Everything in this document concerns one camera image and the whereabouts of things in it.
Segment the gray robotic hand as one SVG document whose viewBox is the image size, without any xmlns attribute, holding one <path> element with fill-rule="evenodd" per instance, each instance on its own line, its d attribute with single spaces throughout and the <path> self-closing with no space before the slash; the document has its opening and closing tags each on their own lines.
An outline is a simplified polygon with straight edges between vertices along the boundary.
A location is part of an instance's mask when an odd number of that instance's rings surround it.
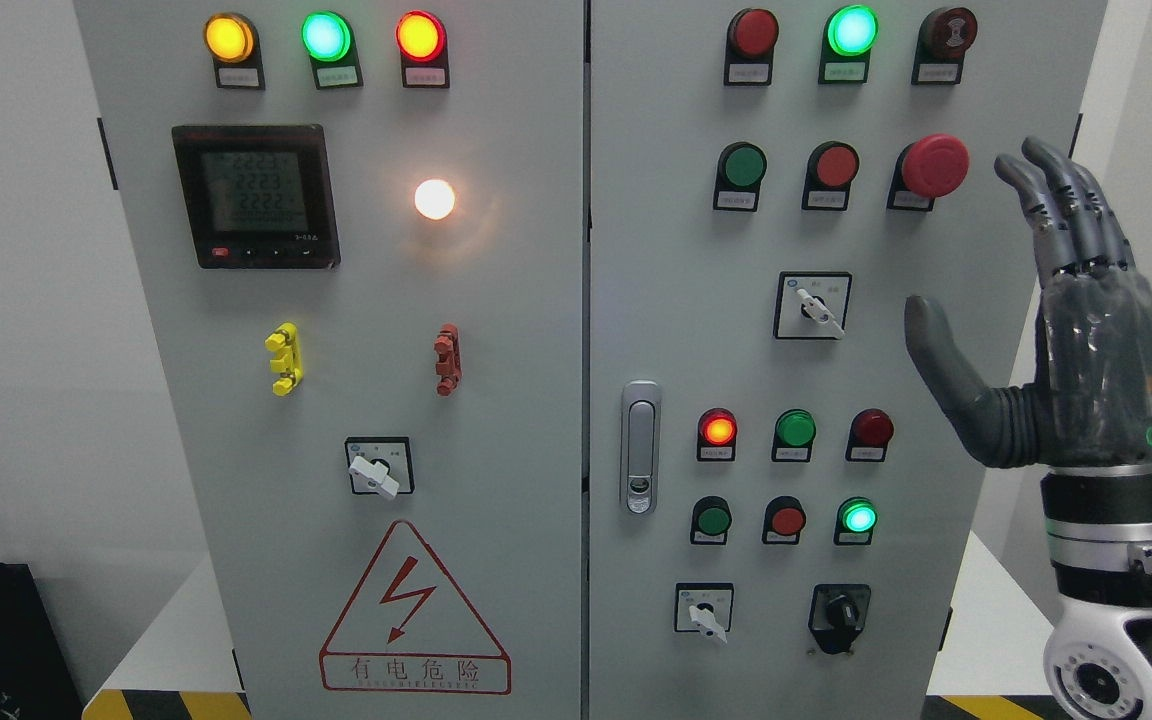
<svg viewBox="0 0 1152 720">
<path fill-rule="evenodd" d="M 995 159 L 1032 229 L 1036 374 L 990 387 L 942 306 L 905 300 L 905 350 L 968 454 L 988 468 L 1152 464 L 1152 286 L 1100 182 L 1051 143 Z"/>
</svg>

